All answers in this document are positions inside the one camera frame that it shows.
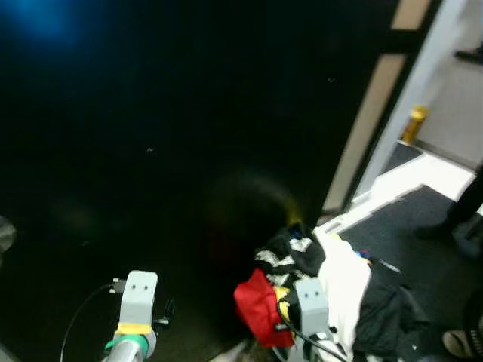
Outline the person in black clothes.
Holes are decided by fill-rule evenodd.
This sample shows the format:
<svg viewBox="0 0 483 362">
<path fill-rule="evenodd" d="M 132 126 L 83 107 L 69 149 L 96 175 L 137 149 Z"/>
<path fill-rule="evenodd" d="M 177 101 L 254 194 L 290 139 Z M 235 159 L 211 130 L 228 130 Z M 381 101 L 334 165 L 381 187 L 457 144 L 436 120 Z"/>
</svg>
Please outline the person in black clothes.
<svg viewBox="0 0 483 362">
<path fill-rule="evenodd" d="M 483 205 L 483 171 L 479 171 L 474 180 L 463 190 L 460 199 L 450 207 L 444 221 L 435 225 L 417 228 L 414 237 L 431 241 L 452 242 L 459 251 L 470 259 L 478 259 L 481 254 L 479 229 L 481 222 L 474 225 L 465 237 L 456 238 L 457 228 L 472 220 Z"/>
</svg>

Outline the red garment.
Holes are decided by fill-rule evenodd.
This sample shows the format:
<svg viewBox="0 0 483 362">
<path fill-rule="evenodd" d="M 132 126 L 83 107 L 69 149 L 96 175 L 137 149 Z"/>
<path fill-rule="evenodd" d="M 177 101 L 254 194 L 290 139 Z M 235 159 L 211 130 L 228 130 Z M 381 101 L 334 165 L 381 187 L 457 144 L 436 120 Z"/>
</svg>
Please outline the red garment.
<svg viewBox="0 0 483 362">
<path fill-rule="evenodd" d="M 290 290 L 273 285 L 265 272 L 256 268 L 232 293 L 238 316 L 263 348 L 290 348 L 294 344 L 293 333 L 283 324 L 277 309 L 280 297 L 287 296 Z"/>
</svg>

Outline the tan slipper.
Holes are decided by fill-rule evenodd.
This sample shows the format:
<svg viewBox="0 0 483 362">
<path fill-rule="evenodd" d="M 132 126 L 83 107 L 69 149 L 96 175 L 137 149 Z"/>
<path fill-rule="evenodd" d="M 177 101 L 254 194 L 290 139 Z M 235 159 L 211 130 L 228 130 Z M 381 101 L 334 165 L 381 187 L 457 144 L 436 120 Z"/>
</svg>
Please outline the tan slipper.
<svg viewBox="0 0 483 362">
<path fill-rule="evenodd" d="M 450 329 L 441 335 L 441 342 L 445 351 L 455 358 L 472 360 L 478 354 L 474 348 L 472 338 L 465 330 Z"/>
</svg>

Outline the yellow can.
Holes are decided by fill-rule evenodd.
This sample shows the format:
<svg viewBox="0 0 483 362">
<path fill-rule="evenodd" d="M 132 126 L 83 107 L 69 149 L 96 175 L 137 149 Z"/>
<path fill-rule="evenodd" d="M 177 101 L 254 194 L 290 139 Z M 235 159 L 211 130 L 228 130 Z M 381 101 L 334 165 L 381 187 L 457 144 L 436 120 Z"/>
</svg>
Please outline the yellow can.
<svg viewBox="0 0 483 362">
<path fill-rule="evenodd" d="M 400 141 L 406 145 L 413 145 L 420 132 L 422 124 L 426 120 L 429 110 L 425 106 L 415 106 L 408 114 L 408 122 L 403 132 L 401 132 Z"/>
</svg>

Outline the black printed garment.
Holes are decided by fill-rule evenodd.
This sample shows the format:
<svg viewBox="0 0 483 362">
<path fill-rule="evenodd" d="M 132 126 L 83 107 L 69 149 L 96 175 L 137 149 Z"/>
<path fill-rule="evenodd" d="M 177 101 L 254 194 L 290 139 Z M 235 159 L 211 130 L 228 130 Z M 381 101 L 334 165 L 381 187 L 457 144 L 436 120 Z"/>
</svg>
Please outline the black printed garment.
<svg viewBox="0 0 483 362">
<path fill-rule="evenodd" d="M 403 284 L 400 269 L 362 250 L 355 251 L 369 262 L 371 277 L 360 306 L 351 356 L 359 353 L 362 356 L 401 357 L 399 351 L 403 338 L 425 327 L 428 321 Z M 287 296 L 293 296 L 294 302 L 287 313 L 294 324 L 299 323 L 299 309 L 294 306 L 297 302 L 294 283 L 318 278 L 318 268 L 324 259 L 323 248 L 312 230 L 301 225 L 283 228 L 255 253 L 255 269 L 263 270 L 273 285 L 290 287 Z"/>
</svg>

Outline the black floor fan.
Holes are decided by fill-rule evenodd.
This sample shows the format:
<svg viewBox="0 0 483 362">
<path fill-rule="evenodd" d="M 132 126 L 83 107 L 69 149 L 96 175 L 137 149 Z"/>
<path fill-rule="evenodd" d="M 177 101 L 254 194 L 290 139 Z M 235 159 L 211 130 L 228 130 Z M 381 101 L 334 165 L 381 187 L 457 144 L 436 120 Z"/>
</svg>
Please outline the black floor fan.
<svg viewBox="0 0 483 362">
<path fill-rule="evenodd" d="M 466 306 L 463 307 L 463 334 L 468 342 L 470 357 L 474 359 L 483 356 L 482 303 L 483 289 L 479 287 L 470 293 Z"/>
</svg>

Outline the small dark floor mat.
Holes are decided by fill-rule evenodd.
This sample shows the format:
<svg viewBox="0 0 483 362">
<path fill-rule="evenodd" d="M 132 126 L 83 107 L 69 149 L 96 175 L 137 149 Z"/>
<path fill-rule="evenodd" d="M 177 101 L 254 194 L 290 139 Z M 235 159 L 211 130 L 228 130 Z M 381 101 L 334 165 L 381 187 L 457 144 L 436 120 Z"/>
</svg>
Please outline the small dark floor mat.
<svg viewBox="0 0 483 362">
<path fill-rule="evenodd" d="M 421 149 L 397 141 L 392 149 L 389 159 L 387 159 L 386 165 L 384 165 L 382 171 L 380 171 L 379 176 L 393 171 L 415 158 L 420 158 L 421 155 L 423 155 Z"/>
</svg>

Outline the white garment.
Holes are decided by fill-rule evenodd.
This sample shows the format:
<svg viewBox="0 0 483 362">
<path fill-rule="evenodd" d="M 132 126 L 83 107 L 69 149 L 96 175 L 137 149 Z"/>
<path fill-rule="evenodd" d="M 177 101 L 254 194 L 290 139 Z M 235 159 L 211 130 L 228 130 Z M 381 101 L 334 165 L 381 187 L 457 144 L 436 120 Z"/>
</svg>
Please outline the white garment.
<svg viewBox="0 0 483 362">
<path fill-rule="evenodd" d="M 323 248 L 324 261 L 318 279 L 328 300 L 328 323 L 336 329 L 334 340 L 349 354 L 355 344 L 360 306 L 371 277 L 369 262 L 339 235 L 314 228 L 312 234 Z"/>
</svg>

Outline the large dark floor mat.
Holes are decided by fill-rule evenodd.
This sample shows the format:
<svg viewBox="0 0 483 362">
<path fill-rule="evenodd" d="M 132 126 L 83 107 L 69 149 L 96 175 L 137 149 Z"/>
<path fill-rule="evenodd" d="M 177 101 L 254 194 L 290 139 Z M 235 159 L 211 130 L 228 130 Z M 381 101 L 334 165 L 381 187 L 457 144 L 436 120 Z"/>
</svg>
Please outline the large dark floor mat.
<svg viewBox="0 0 483 362">
<path fill-rule="evenodd" d="M 404 362 L 465 362 L 445 351 L 442 334 L 463 326 L 463 311 L 478 287 L 480 269 L 454 244 L 413 234 L 442 220 L 451 205 L 448 197 L 421 186 L 340 232 L 353 248 L 400 269 L 403 284 L 428 321 L 401 341 Z"/>
</svg>

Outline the white door frame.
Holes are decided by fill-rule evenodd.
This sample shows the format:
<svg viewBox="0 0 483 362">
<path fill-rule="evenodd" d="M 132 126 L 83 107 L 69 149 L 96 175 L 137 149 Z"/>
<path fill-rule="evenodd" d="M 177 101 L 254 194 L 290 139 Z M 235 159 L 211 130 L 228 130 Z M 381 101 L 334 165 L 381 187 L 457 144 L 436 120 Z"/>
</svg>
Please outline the white door frame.
<svg viewBox="0 0 483 362">
<path fill-rule="evenodd" d="M 425 15 L 422 24 L 426 34 L 418 44 L 417 55 L 408 57 L 407 72 L 396 77 L 395 100 L 383 107 L 383 120 L 369 136 L 365 169 L 349 193 L 349 204 L 355 207 L 371 197 L 372 188 L 383 167 L 389 162 L 397 139 L 408 123 L 411 108 L 434 97 L 438 90 L 437 75 L 449 62 L 456 42 L 461 37 L 463 11 L 470 0 L 442 0 L 433 15 Z"/>
</svg>

